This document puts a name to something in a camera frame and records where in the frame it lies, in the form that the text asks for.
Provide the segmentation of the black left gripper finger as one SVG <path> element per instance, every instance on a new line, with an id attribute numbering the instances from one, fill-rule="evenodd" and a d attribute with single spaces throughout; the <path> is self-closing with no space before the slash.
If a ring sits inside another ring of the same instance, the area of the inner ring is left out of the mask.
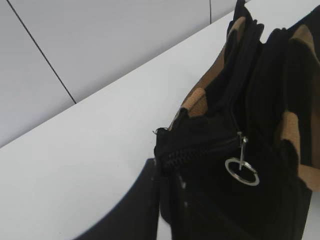
<path id="1" fill-rule="evenodd" d="M 159 221 L 159 165 L 149 158 L 138 178 L 116 204 L 78 240 L 155 240 Z"/>

